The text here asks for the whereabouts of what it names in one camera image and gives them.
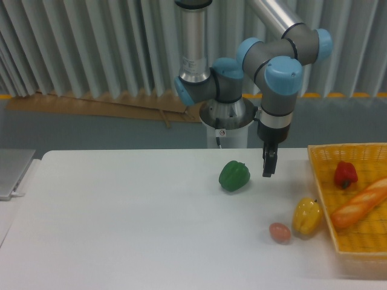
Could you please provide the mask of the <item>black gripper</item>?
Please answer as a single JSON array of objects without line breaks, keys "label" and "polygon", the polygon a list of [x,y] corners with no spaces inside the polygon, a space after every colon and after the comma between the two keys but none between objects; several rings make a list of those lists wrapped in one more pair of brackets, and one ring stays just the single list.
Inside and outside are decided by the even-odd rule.
[{"label": "black gripper", "polygon": [[262,158],[263,173],[262,176],[270,178],[276,170],[278,160],[278,145],[285,141],[288,137],[290,124],[282,128],[272,128],[264,125],[261,121],[258,121],[257,134],[258,137],[264,142]]}]

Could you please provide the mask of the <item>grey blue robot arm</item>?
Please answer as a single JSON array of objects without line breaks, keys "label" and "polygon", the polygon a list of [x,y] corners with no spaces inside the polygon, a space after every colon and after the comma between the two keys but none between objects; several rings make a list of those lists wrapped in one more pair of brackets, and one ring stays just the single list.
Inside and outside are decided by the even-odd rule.
[{"label": "grey blue robot arm", "polygon": [[312,30],[282,1],[250,1],[258,18],[279,36],[265,43],[251,37],[236,56],[207,60],[207,9],[210,1],[177,1],[181,13],[181,68],[175,89],[186,106],[207,102],[215,129],[224,129],[225,112],[258,121],[263,141],[263,176],[272,176],[278,146],[290,128],[302,87],[303,67],[326,59],[333,50],[330,33]]}]

